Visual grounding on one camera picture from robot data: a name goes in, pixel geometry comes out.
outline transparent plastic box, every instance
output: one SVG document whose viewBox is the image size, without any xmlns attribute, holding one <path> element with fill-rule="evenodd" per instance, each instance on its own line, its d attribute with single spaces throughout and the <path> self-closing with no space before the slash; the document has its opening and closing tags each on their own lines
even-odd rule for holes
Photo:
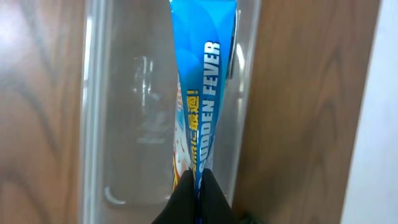
<svg viewBox="0 0 398 224">
<path fill-rule="evenodd" d="M 213 173 L 232 204 L 259 0 L 238 0 Z M 81 112 L 80 223 L 151 223 L 172 191 L 177 64 L 169 2 L 90 0 Z"/>
</svg>

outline plastic container lid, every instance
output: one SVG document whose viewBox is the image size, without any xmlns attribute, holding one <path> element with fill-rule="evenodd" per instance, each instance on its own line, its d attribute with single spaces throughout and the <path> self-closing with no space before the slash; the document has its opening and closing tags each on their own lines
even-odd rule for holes
<svg viewBox="0 0 398 224">
<path fill-rule="evenodd" d="M 150 223 L 172 191 L 177 66 L 168 1 L 87 2 L 81 112 L 80 223 Z M 213 173 L 234 193 L 259 0 L 238 0 L 232 79 Z"/>
</svg>

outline plastic tray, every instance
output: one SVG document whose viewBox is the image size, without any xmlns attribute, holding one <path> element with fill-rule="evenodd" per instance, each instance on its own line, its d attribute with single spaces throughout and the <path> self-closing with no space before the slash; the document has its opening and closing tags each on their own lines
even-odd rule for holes
<svg viewBox="0 0 398 224">
<path fill-rule="evenodd" d="M 172 190 L 177 66 L 169 2 L 90 0 L 86 8 L 80 223 L 150 223 Z M 238 0 L 233 77 L 216 130 L 213 173 L 230 204 L 259 8 L 259 0 Z"/>
</svg>

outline black object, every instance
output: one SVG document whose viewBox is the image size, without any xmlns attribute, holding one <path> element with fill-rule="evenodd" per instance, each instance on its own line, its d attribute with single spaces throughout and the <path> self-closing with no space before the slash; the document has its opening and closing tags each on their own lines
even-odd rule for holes
<svg viewBox="0 0 398 224">
<path fill-rule="evenodd" d="M 195 209 L 192 171 L 186 170 L 166 207 L 152 224 L 194 224 L 196 211 L 201 212 L 202 224 L 238 224 L 209 169 L 203 171 L 199 207 Z"/>
</svg>

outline wooden table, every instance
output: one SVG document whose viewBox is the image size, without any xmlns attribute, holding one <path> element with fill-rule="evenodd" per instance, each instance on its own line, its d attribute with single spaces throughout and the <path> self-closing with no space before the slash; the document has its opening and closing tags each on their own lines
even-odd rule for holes
<svg viewBox="0 0 398 224">
<path fill-rule="evenodd" d="M 234 201 L 339 223 L 378 0 L 263 1 Z M 77 222 L 83 0 L 0 1 L 0 223 Z"/>
</svg>

